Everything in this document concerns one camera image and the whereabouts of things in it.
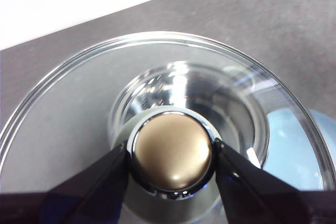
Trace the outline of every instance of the dark gray countertop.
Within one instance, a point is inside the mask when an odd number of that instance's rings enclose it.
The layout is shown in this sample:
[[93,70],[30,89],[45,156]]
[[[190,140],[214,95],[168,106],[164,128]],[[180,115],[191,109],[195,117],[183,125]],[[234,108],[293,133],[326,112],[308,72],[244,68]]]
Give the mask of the dark gray countertop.
[[304,106],[336,119],[335,0],[153,0],[3,50],[1,126],[56,65],[102,40],[150,30],[229,44],[264,63]]

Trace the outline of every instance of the gold button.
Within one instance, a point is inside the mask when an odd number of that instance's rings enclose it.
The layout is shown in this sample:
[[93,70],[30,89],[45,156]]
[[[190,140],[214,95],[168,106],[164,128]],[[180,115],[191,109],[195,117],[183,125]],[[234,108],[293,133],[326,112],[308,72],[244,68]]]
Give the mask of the gold button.
[[163,114],[140,129],[134,154],[148,182],[164,190],[181,190],[206,173],[211,141],[194,118]]

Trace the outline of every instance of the glass petri dish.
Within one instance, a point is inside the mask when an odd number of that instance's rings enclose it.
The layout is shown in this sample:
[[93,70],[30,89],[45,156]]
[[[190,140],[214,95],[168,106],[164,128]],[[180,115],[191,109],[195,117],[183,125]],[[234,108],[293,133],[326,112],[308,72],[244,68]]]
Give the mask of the glass petri dish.
[[[156,31],[90,47],[32,89],[1,132],[1,192],[51,189],[107,153],[131,116],[165,104],[202,114],[231,146],[242,154],[253,147],[264,170],[296,188],[335,189],[327,144],[274,74],[220,42]],[[223,221],[221,204],[192,221]],[[145,223],[122,213],[120,223]]]

